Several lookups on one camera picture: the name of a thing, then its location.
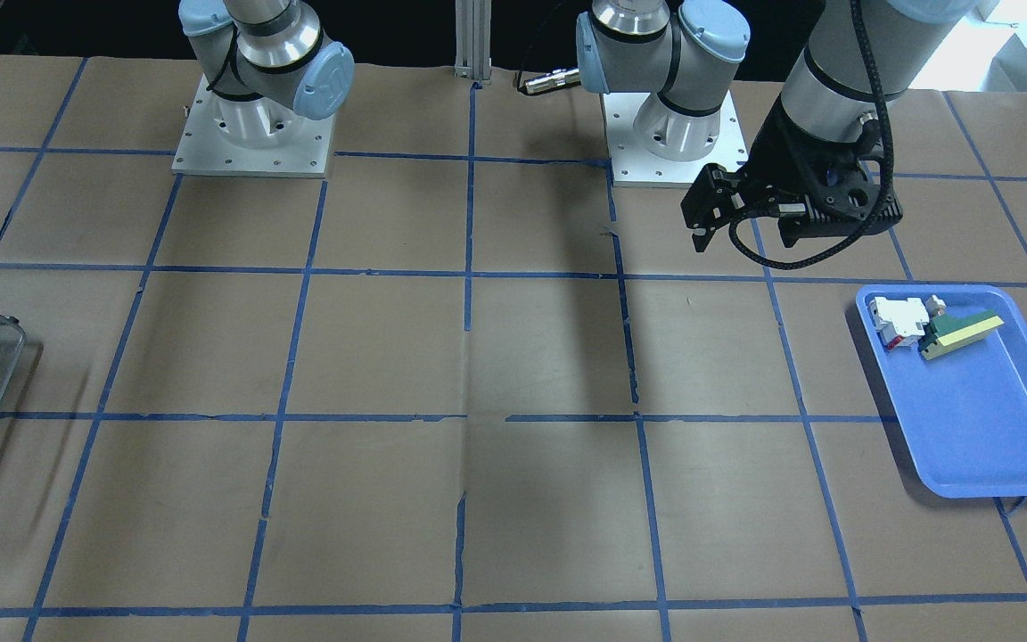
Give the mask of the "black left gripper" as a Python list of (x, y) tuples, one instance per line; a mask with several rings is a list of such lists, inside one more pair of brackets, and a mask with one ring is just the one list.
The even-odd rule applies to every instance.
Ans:
[(739, 171), (706, 163), (680, 209), (695, 251), (741, 217), (779, 215), (785, 248), (800, 240), (851, 235), (869, 218), (869, 235), (902, 220), (895, 193), (879, 198), (865, 163), (883, 158), (879, 121), (868, 120), (847, 142), (828, 142), (795, 125), (777, 99)]

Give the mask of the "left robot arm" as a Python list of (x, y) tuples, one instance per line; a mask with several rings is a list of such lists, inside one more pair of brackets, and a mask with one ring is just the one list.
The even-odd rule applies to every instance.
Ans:
[[(745, 164), (705, 164), (682, 199), (696, 251), (726, 230), (747, 259), (794, 271), (900, 223), (890, 106), (969, 8), (824, 1)], [(576, 21), (576, 66), (591, 93), (645, 95), (648, 152), (695, 160), (751, 37), (725, 1), (595, 1)]]

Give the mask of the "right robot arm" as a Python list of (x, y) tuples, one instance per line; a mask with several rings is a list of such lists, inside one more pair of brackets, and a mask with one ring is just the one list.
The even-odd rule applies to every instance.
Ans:
[(178, 18), (203, 72), (200, 99), (221, 138), (278, 146), (306, 121), (339, 112), (353, 53), (301, 1), (182, 1)]

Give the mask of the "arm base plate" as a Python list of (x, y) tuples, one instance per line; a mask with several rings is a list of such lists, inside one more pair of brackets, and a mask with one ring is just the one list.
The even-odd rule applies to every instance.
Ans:
[(656, 95), (603, 95), (602, 105), (616, 185), (686, 188), (705, 164), (734, 172), (747, 162), (731, 95), (705, 117), (672, 112)]
[(326, 178), (335, 121), (309, 120), (261, 97), (228, 101), (200, 78), (172, 172), (200, 177)]

